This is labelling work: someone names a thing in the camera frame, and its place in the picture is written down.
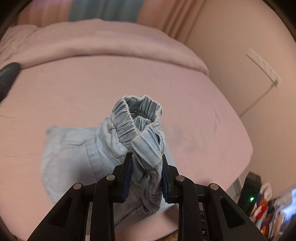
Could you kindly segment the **light blue denim pants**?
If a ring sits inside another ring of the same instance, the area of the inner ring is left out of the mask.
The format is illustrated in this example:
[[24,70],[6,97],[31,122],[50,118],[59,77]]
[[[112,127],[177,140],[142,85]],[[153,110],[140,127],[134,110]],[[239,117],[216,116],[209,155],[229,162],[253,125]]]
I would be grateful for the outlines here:
[[42,182],[56,203],[75,183],[89,185],[111,174],[132,153],[132,181],[126,202],[114,206],[116,230],[170,208],[161,191],[162,158],[173,164],[161,127],[162,107],[150,97],[126,95],[99,126],[59,128],[46,133]]

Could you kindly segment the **black device green light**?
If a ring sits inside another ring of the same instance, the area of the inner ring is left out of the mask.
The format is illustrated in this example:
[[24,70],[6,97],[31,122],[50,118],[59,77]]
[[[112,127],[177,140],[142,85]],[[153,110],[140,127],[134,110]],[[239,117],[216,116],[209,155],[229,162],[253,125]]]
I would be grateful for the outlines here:
[[237,203],[247,216],[250,216],[252,213],[257,197],[260,193],[261,186],[261,177],[253,172],[249,172],[245,178]]

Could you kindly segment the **colourful items on floor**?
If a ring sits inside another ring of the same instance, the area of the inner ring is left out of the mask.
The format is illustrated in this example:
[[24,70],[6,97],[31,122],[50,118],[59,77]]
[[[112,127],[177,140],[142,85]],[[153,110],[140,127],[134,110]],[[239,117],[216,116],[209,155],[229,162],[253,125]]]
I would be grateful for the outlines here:
[[274,196],[263,184],[250,219],[267,240],[295,240],[295,185]]

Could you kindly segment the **pink bed sheet mattress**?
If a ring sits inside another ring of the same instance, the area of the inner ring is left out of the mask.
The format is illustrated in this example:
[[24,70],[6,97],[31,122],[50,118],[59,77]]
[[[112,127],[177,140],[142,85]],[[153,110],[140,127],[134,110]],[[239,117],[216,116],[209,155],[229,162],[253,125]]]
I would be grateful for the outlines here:
[[52,208],[40,161],[50,126],[93,127],[124,95],[148,95],[180,174],[228,189],[253,148],[238,115],[202,72],[122,57],[67,58],[24,69],[1,103],[1,217],[27,239]]

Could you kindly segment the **black object on bed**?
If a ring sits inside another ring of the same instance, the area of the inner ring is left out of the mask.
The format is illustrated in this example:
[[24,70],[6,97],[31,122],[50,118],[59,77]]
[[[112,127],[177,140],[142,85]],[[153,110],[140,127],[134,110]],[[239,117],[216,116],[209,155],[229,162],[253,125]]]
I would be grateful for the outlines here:
[[21,65],[12,62],[0,70],[0,102],[8,95],[14,81],[21,71]]

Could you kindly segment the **pink folded duvet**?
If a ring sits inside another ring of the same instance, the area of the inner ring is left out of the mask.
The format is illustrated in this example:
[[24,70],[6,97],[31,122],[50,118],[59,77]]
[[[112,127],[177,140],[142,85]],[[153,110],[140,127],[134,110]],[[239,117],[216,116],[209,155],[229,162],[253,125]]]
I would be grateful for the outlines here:
[[1,40],[1,67],[17,62],[30,68],[92,55],[138,57],[209,74],[205,63],[184,44],[160,30],[129,22],[93,19],[46,27],[19,25],[9,28]]

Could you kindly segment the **colourful striped curtain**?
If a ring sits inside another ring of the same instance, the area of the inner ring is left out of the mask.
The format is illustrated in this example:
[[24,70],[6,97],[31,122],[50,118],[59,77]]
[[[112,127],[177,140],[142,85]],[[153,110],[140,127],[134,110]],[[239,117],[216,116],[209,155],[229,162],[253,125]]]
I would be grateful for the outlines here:
[[131,22],[161,30],[186,42],[205,0],[73,0],[32,1],[16,18],[16,25],[44,27],[53,23],[87,19]]

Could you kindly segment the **white power strip on wall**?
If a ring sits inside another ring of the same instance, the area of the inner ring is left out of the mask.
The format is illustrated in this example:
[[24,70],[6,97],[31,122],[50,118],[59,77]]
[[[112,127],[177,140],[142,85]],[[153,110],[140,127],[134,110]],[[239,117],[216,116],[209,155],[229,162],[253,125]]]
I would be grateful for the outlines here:
[[276,73],[276,71],[253,49],[249,49],[246,53],[247,57],[252,60],[272,81],[272,83],[278,87],[282,84],[281,77]]

